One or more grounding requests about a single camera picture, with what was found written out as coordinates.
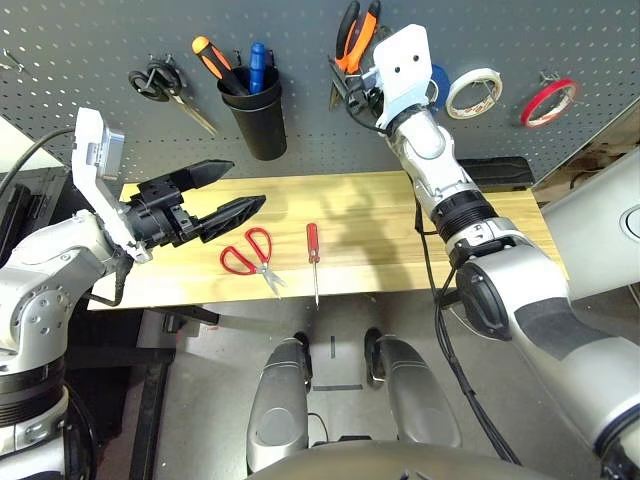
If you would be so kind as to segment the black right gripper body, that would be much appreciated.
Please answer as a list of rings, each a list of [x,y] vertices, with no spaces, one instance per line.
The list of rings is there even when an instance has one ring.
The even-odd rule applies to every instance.
[[[374,122],[377,122],[384,112],[384,92],[381,88],[374,86],[365,89],[363,95],[370,115],[374,118]]]

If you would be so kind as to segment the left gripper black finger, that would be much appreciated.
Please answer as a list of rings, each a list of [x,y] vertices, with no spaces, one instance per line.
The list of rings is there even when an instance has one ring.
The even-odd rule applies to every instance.
[[[248,221],[266,202],[265,195],[246,196],[221,205],[217,210],[199,222],[199,238],[210,242]]]
[[[203,160],[174,173],[174,185],[180,192],[199,189],[221,179],[235,163],[228,160]]]

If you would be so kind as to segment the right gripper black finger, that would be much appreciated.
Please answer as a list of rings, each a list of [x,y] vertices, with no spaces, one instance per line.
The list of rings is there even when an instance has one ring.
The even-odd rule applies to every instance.
[[[341,73],[341,98],[345,107],[352,113],[362,113],[369,108],[366,85],[362,80],[361,69],[354,73]]]

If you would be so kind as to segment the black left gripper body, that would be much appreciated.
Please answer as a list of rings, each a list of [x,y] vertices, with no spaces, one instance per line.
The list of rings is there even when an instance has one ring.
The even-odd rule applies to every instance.
[[[134,238],[147,249],[202,240],[200,220],[182,207],[183,193],[202,186],[187,178],[156,178],[138,184],[138,192],[124,203]]]

